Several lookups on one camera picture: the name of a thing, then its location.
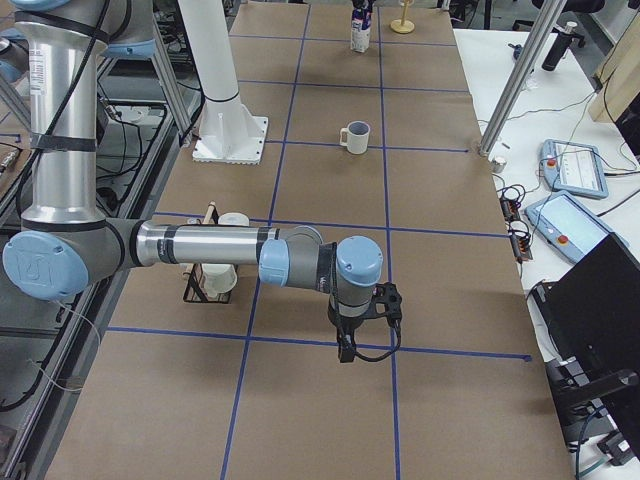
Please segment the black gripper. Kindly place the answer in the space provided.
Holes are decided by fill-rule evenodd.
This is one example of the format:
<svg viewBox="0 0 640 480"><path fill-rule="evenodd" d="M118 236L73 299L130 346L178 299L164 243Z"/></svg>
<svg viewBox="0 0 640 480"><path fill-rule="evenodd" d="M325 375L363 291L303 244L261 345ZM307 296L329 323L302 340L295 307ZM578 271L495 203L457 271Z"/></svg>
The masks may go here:
<svg viewBox="0 0 640 480"><path fill-rule="evenodd" d="M369 10L372 7L372 0L352 0L355 10Z"/></svg>
<svg viewBox="0 0 640 480"><path fill-rule="evenodd" d="M353 309L339 304L335 307L329 303L327 315L331 324L336 328L338 343L338 359L340 363L351 363L356 357L356 347L352 341L356 330L368 320L375 319L375 306L370 303L366 310L355 316L347 316Z"/></svg>

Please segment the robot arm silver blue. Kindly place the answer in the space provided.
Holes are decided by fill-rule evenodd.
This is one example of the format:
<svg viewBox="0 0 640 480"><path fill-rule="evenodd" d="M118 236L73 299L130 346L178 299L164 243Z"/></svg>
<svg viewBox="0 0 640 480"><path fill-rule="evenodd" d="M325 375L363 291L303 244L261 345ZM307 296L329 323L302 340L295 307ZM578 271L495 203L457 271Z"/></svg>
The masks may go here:
<svg viewBox="0 0 640 480"><path fill-rule="evenodd" d="M363 236L326 243L308 226L289 229L156 224L131 219L131 190L146 161L97 163L102 93L97 64L150 60L167 100L180 98L149 1L18 1L15 24L28 45L31 113L29 204L4 246L10 281L42 300L62 300L120 271L157 263L254 264L265 284L328 295L338 357L360 357L355 333L384 318L398 329L397 294L380 280L383 255Z"/></svg>

